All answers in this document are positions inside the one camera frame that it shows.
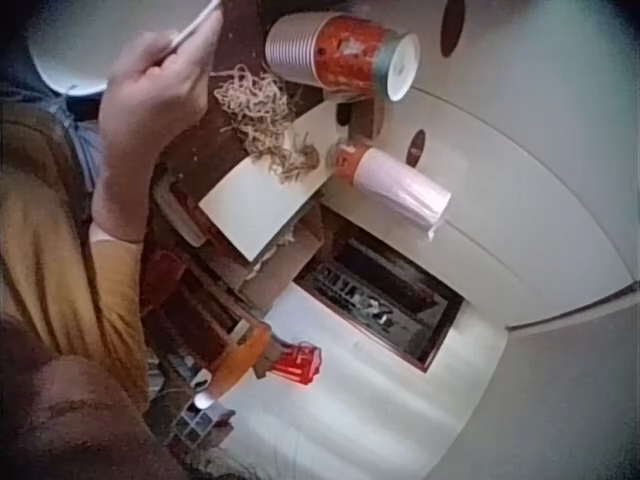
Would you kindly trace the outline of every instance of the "brown hole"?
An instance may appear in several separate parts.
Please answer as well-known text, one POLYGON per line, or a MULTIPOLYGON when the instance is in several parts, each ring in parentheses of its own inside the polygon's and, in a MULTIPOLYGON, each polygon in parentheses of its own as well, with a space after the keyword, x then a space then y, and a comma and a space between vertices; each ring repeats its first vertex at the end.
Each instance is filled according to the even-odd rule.
POLYGON ((465 0, 449 0, 444 7, 440 27, 440 52, 445 58, 453 54, 460 42, 466 11, 465 0))
POLYGON ((409 144, 409 150, 407 151, 407 165, 412 168, 416 168, 418 162, 422 158, 426 143, 427 134, 422 129, 418 130, 409 144))

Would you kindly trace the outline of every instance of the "hand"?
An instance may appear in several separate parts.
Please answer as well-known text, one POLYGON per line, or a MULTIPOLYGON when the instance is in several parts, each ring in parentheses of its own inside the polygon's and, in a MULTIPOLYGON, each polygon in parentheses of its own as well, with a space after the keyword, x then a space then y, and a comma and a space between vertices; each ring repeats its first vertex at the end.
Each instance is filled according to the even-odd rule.
POLYGON ((161 63, 171 45, 170 33, 146 33, 125 47, 100 106, 108 162, 136 162, 152 169, 162 150, 202 118, 221 27, 222 14, 215 11, 161 63))
POLYGON ((104 158, 92 201, 94 223, 112 237, 144 238, 153 169, 162 150, 207 109, 221 27, 215 11, 163 61, 168 33, 143 35, 116 61, 100 105, 104 158))

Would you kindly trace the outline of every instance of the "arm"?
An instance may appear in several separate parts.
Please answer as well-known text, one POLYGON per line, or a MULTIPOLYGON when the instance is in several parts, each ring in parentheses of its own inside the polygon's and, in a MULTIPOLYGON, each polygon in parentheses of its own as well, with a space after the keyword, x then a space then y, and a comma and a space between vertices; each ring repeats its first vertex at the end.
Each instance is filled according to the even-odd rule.
POLYGON ((222 17, 215 12, 158 64, 171 35, 146 34, 116 62, 100 107, 102 171, 92 199, 96 314, 110 373, 139 407, 146 403, 146 349, 139 269, 157 159, 207 108, 207 84, 222 17))

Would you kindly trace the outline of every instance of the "cabinet door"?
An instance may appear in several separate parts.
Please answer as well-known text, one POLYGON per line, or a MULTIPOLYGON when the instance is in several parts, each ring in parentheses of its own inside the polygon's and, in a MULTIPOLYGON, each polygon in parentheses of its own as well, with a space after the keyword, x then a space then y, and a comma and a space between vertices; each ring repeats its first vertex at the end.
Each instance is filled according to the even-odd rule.
POLYGON ((417 33, 423 51, 416 87, 537 158, 637 278, 639 67, 633 32, 613 3, 358 0, 354 8, 417 33), (444 57, 447 4, 466 8, 457 47, 444 57))
POLYGON ((453 193, 447 225, 433 242, 353 192, 329 187, 332 208, 349 211, 509 325, 584 306, 631 281, 575 196, 534 157, 467 113, 412 90, 389 108, 376 145, 404 159, 419 130, 426 146, 416 168, 453 193))

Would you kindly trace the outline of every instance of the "person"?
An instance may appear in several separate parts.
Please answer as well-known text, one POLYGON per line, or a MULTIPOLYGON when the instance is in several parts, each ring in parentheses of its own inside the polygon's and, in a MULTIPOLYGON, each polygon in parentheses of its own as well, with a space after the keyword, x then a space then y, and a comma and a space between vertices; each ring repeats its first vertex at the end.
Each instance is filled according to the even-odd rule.
POLYGON ((175 53, 148 33, 116 61, 86 179, 52 112, 1 107, 1 451, 16 478, 184 478, 151 437, 138 280, 162 150, 207 109, 222 13, 175 53))

